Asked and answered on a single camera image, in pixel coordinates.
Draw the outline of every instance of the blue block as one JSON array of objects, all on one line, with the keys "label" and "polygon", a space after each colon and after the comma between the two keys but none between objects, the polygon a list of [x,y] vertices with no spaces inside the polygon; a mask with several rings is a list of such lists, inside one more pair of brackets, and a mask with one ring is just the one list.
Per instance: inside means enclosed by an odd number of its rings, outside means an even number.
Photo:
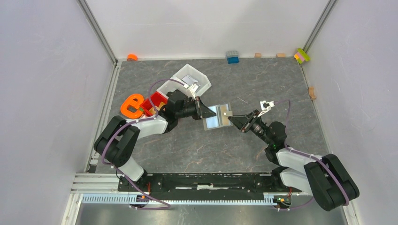
[{"label": "blue block", "polygon": [[238,57],[230,57],[230,58],[227,58],[227,62],[228,62],[228,64],[238,63],[239,62],[239,58]]}]

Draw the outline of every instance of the orange handle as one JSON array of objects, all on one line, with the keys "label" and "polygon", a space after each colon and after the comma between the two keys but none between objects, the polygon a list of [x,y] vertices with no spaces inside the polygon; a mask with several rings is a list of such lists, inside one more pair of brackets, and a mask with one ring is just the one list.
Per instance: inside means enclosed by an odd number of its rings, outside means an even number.
[{"label": "orange handle", "polygon": [[[120,112],[130,119],[138,119],[144,113],[139,110],[139,106],[144,102],[144,97],[140,94],[132,94],[130,95],[126,101],[120,107]],[[137,111],[132,112],[129,110],[130,107],[135,108]]]}]

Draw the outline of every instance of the gray lego block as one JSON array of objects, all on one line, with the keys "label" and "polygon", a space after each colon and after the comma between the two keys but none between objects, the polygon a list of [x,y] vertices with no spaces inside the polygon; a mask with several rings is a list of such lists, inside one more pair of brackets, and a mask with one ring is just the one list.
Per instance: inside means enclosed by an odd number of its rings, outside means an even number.
[{"label": "gray lego block", "polygon": [[227,58],[238,57],[239,53],[237,51],[227,51]]}]

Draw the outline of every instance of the pink block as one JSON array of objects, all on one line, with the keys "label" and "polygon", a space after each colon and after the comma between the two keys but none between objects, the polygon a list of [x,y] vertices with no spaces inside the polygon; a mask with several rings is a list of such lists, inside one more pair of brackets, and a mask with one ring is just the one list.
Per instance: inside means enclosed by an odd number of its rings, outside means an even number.
[{"label": "pink block", "polygon": [[299,52],[297,52],[296,55],[301,59],[301,61],[306,61],[306,59],[304,59],[304,57]]}]

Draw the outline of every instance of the white wall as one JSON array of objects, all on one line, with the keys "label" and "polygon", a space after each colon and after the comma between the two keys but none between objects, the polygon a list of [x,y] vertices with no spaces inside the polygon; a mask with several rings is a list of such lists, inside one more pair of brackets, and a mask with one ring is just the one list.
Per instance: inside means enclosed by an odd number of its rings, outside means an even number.
[{"label": "white wall", "polygon": [[112,64],[75,0],[0,8],[0,224],[57,225]]},{"label": "white wall", "polygon": [[116,57],[293,55],[327,0],[87,0]]},{"label": "white wall", "polygon": [[357,183],[361,224],[398,221],[398,1],[341,0],[309,51],[331,150]]}]

